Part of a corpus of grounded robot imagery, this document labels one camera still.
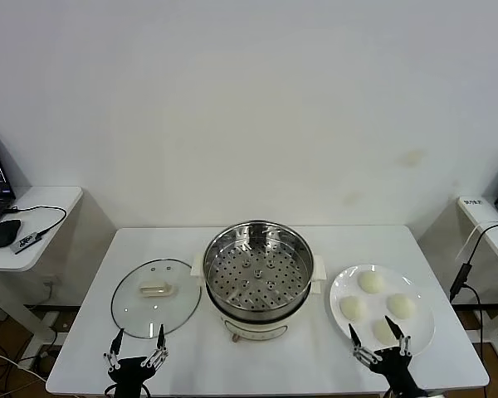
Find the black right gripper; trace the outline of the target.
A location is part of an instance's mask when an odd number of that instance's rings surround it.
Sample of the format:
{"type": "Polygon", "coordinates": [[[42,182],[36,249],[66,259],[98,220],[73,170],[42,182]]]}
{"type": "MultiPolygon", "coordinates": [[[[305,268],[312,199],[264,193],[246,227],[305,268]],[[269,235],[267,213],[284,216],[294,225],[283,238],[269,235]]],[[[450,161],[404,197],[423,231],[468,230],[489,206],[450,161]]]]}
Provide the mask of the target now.
{"type": "Polygon", "coordinates": [[[395,397],[427,397],[427,392],[417,386],[408,370],[412,359],[409,351],[411,337],[405,335],[389,316],[385,316],[385,320],[397,339],[399,347],[385,348],[374,353],[362,344],[350,323],[349,333],[353,345],[353,356],[364,366],[368,366],[370,371],[384,376],[395,397]]]}

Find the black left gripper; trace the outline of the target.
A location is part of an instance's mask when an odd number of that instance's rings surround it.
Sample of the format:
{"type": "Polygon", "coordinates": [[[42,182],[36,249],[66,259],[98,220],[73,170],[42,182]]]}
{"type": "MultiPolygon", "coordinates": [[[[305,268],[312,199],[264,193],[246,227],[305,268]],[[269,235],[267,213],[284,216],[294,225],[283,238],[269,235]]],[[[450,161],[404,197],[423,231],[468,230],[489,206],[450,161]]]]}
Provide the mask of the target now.
{"type": "Polygon", "coordinates": [[[113,384],[107,387],[107,396],[139,398],[144,393],[150,398],[151,393],[145,382],[155,375],[156,369],[159,369],[168,357],[164,325],[160,324],[156,347],[147,358],[131,357],[119,360],[122,339],[121,328],[112,340],[110,350],[103,354],[108,365],[108,376],[113,381],[113,384]]]}

